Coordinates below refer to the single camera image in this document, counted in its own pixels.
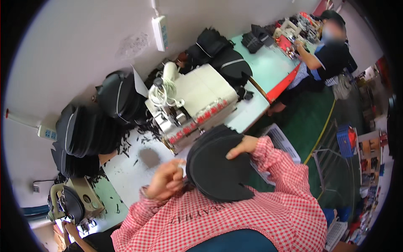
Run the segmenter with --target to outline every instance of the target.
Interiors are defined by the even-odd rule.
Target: worker in black shirt
[[[276,104],[269,108],[268,116],[284,110],[304,91],[320,92],[326,85],[335,84],[333,78],[348,67],[351,55],[346,43],[344,20],[341,17],[323,20],[322,39],[313,55],[304,49],[303,42],[295,41],[302,62],[295,79],[277,98]]]

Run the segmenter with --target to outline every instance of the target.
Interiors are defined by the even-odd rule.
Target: blue bin
[[[340,125],[337,131],[337,142],[339,144],[340,153],[343,158],[350,158],[354,156],[354,148],[351,148],[348,129],[350,125]]]

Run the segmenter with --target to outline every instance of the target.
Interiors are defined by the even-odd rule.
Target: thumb
[[[227,159],[234,159],[236,158],[239,154],[245,152],[243,149],[242,143],[238,144],[235,148],[232,148],[227,155],[225,156]]]

